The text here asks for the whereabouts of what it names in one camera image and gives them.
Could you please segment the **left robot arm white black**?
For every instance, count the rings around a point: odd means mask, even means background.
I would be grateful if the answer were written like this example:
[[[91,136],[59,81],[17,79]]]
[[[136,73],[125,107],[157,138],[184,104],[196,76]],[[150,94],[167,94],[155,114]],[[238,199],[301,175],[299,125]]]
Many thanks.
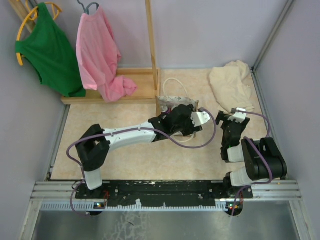
[[[87,194],[95,199],[103,195],[101,167],[109,152],[130,145],[167,140],[177,133],[189,136],[200,132],[210,119],[207,112],[196,110],[192,104],[180,104],[131,127],[103,129],[99,124],[91,126],[75,144]]]

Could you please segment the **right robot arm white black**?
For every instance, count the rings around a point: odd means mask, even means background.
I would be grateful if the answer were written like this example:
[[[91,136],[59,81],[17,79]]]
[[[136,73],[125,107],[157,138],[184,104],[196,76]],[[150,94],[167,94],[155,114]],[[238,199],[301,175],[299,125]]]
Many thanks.
[[[242,136],[250,122],[247,115],[259,116],[266,121],[265,137],[254,140]],[[233,108],[230,114],[219,111],[215,122],[217,125],[222,122],[222,160],[226,163],[244,163],[241,169],[225,175],[223,192],[227,197],[235,198],[245,187],[269,184],[274,179],[281,179],[287,175],[287,164],[275,140],[270,137],[271,125],[267,117],[243,108]]]

